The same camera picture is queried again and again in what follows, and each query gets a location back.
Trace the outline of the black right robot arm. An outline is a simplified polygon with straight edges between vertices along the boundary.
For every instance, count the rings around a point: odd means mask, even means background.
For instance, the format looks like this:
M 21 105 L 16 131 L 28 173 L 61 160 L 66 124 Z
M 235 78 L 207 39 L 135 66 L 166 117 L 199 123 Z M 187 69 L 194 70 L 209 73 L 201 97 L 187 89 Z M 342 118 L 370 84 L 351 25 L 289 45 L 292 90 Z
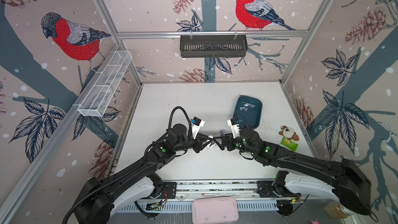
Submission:
M 371 182 L 359 167 L 348 159 L 341 162 L 322 160 L 293 152 L 262 140 L 252 128 L 243 128 L 239 136 L 215 137 L 220 149 L 239 150 L 252 155 L 263 166 L 293 170 L 330 185 L 343 206 L 361 214 L 371 214 Z

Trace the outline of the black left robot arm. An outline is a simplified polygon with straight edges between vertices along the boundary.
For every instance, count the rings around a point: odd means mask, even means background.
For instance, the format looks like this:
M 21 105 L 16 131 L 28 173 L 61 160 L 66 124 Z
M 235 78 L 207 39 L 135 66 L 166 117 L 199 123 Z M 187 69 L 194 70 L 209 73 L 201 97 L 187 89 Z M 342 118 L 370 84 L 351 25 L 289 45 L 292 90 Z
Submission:
M 104 179 L 89 179 L 62 222 L 66 224 L 74 215 L 80 224 L 107 223 L 112 211 L 117 208 L 117 200 L 142 179 L 149 180 L 150 191 L 159 193 L 162 179 L 156 171 L 174 160 L 178 151 L 193 149 L 200 152 L 203 147 L 202 140 L 197 138 L 200 128 L 204 126 L 203 120 L 186 117 L 187 126 L 172 125 L 172 120 L 170 117 L 166 132 L 148 145 L 144 155 L 136 162 Z

